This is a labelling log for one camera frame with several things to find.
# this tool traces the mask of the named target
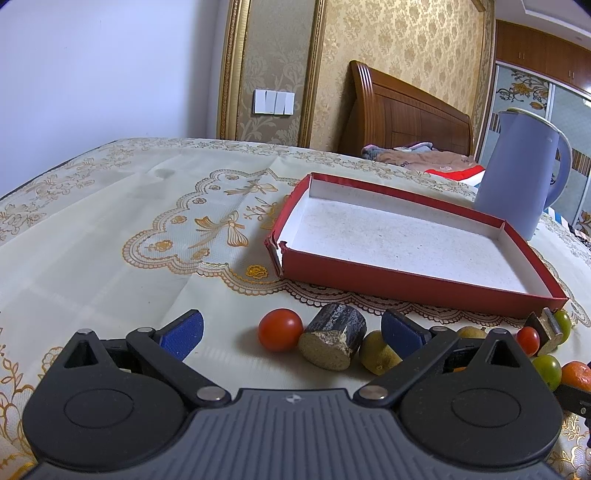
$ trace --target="blue electric kettle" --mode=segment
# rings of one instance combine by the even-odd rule
[[[492,152],[474,210],[506,220],[531,240],[542,211],[560,196],[569,179],[573,152],[568,139],[548,120],[521,108],[499,113],[501,133]],[[560,152],[560,169],[550,186]]]

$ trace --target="tangerine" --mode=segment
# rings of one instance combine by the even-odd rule
[[[560,383],[591,392],[591,368],[583,362],[569,362],[562,367]]]

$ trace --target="small wooden block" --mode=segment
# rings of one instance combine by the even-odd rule
[[[298,341],[298,349],[306,360],[317,367],[345,370],[366,332],[365,318],[356,308],[329,303],[306,327]]]
[[[548,308],[542,310],[540,318],[535,313],[530,313],[524,326],[534,328],[540,336],[538,355],[547,355],[558,348],[562,341],[563,334],[560,331],[558,322],[556,322],[554,315]]]

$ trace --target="kettle handle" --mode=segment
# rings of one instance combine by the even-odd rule
[[[548,197],[544,204],[544,209],[551,206],[566,187],[566,182],[569,179],[570,169],[573,167],[573,149],[570,148],[569,139],[564,133],[558,130],[558,151],[560,152],[560,169],[558,170],[558,178],[554,185],[550,186]]]

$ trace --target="wooden bed headboard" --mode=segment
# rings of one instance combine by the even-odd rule
[[[339,153],[361,156],[368,144],[382,148],[432,142],[438,150],[469,155],[470,117],[409,83],[352,60],[355,104],[340,139]]]

